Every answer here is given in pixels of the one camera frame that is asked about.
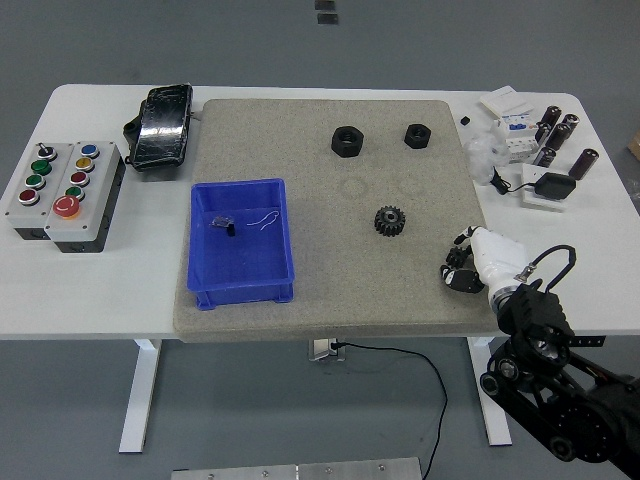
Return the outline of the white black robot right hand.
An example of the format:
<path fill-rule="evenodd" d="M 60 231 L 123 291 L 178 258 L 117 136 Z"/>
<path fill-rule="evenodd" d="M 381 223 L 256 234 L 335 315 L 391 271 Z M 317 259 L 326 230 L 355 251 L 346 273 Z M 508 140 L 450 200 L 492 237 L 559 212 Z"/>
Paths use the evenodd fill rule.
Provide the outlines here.
<path fill-rule="evenodd" d="M 528 265 L 525 247 L 480 226 L 467 227 L 453 241 L 440 275 L 445 285 L 462 293 L 488 289 L 492 298 L 514 291 L 522 283 L 517 276 Z"/>

